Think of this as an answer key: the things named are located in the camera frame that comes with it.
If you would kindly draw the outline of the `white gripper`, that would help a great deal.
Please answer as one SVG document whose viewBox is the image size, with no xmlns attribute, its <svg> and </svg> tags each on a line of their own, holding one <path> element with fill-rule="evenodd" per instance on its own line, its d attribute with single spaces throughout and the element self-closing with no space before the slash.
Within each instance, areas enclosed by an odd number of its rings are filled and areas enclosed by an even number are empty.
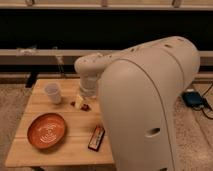
<svg viewBox="0 0 213 171">
<path fill-rule="evenodd" d="M 79 90 L 83 97 L 92 97 L 96 95 L 97 92 L 97 81 L 99 77 L 97 75 L 82 75 L 80 77 Z M 70 103 L 71 106 L 75 106 L 75 101 Z M 83 104 L 81 110 L 89 111 L 90 106 Z"/>
</svg>

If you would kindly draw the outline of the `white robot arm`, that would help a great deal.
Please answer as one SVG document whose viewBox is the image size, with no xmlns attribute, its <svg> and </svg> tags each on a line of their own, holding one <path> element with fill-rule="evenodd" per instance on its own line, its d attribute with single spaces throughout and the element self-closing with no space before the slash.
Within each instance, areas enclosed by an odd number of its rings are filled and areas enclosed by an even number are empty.
<svg viewBox="0 0 213 171">
<path fill-rule="evenodd" d="M 173 105 L 200 66 L 179 36 L 78 58 L 80 94 L 96 95 L 117 171 L 181 171 Z"/>
</svg>

